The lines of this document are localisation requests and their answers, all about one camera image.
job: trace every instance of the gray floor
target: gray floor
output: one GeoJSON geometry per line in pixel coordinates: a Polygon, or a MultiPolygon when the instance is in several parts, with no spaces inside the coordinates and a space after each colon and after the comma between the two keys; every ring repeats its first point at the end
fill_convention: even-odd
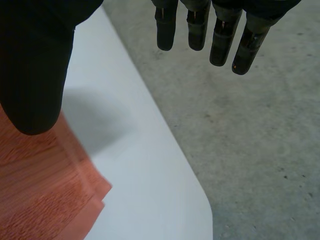
{"type": "Polygon", "coordinates": [[[104,6],[206,192],[214,239],[320,239],[320,1],[302,1],[275,25],[244,76],[231,71],[244,15],[227,63],[214,67],[213,9],[194,52],[180,4],[163,52],[150,0],[104,6]]]}

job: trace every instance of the robotic hand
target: robotic hand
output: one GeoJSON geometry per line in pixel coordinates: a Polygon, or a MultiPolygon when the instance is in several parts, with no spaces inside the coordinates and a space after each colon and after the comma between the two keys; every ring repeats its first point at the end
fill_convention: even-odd
{"type": "MultiPolygon", "coordinates": [[[[176,13],[179,0],[152,0],[156,7],[157,46],[169,51],[174,43],[176,13]]],[[[210,63],[220,67],[226,63],[243,10],[246,11],[246,25],[232,71],[246,74],[270,27],[276,24],[301,0],[212,0],[216,14],[210,63]]],[[[188,9],[188,42],[191,49],[200,51],[205,45],[211,0],[181,0],[188,9]]]]}

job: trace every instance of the white tabletop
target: white tabletop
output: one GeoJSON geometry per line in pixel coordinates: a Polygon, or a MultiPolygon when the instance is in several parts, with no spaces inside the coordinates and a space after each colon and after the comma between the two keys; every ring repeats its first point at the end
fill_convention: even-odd
{"type": "Polygon", "coordinates": [[[104,10],[76,28],[62,106],[112,190],[86,240],[212,240],[208,199],[104,10]]]}

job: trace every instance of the black fabric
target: black fabric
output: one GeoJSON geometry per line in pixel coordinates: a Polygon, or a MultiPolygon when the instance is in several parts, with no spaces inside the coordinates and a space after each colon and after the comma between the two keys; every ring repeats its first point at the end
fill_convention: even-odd
{"type": "Polygon", "coordinates": [[[56,123],[74,29],[102,2],[0,2],[0,104],[22,133],[41,134],[56,123]]]}
{"type": "Polygon", "coordinates": [[[226,9],[242,8],[258,18],[278,19],[301,0],[212,0],[212,2],[226,9]]]}

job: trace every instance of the black cloth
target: black cloth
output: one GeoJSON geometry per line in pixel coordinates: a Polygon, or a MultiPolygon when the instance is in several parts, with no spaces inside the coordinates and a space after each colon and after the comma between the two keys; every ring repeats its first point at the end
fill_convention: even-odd
{"type": "Polygon", "coordinates": [[[102,2],[0,1],[0,104],[22,133],[41,134],[56,123],[75,27],[102,2]]]}
{"type": "MultiPolygon", "coordinates": [[[[157,8],[166,8],[170,6],[170,2],[172,1],[173,0],[152,0],[157,8]]],[[[227,9],[241,8],[258,18],[278,19],[300,1],[301,0],[212,0],[212,3],[227,9]]],[[[181,0],[181,2],[183,2],[190,11],[196,11],[196,9],[206,5],[204,0],[181,0]]]]}

